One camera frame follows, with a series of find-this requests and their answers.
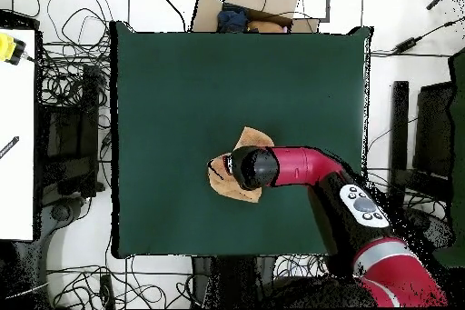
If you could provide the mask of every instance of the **desk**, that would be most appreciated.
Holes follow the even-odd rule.
[[[15,29],[0,16],[0,32],[26,43],[35,56],[35,30]],[[35,65],[0,63],[0,150],[19,141],[0,159],[0,239],[31,241],[34,230]]]
[[[276,145],[331,151],[360,172],[370,29],[110,30],[113,254],[325,253],[304,187],[266,189],[248,204],[216,194],[207,164],[248,125]]]
[[[455,96],[450,105],[454,157],[451,174],[453,196],[450,219],[456,240],[452,247],[436,251],[437,259],[446,266],[465,266],[465,50],[449,59],[450,80]]]

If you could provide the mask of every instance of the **blue object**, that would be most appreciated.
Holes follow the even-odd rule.
[[[218,14],[218,32],[242,33],[247,28],[247,16],[244,12],[221,11]]]

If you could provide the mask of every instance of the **cloth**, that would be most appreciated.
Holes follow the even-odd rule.
[[[239,13],[232,10],[221,11],[218,14],[219,33],[242,33],[247,27],[247,16],[244,11]]]
[[[286,33],[282,26],[269,21],[251,21],[247,26],[249,29],[257,29],[259,33]]]
[[[237,142],[234,150],[244,145],[274,146],[274,143],[272,139],[263,132],[250,127],[244,127],[241,137],[239,138],[239,141]],[[234,179],[234,176],[229,175],[226,172],[226,168],[224,167],[223,163],[223,157],[229,154],[230,153],[226,153],[220,156],[216,156],[210,162],[208,168],[210,186],[220,195],[241,201],[258,203],[258,200],[262,195],[261,188],[257,188],[253,191],[242,190]]]

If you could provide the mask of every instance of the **power adapter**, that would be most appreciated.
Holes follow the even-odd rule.
[[[412,49],[423,37],[411,37],[394,47],[394,55],[401,54],[409,49]]]
[[[103,274],[100,277],[100,296],[102,297],[104,310],[116,310],[114,306],[112,276],[109,274]]]

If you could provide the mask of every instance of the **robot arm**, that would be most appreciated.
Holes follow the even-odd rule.
[[[308,186],[330,273],[356,276],[379,306],[446,305],[445,295],[389,217],[342,165],[310,147],[245,146],[224,158],[241,188]]]

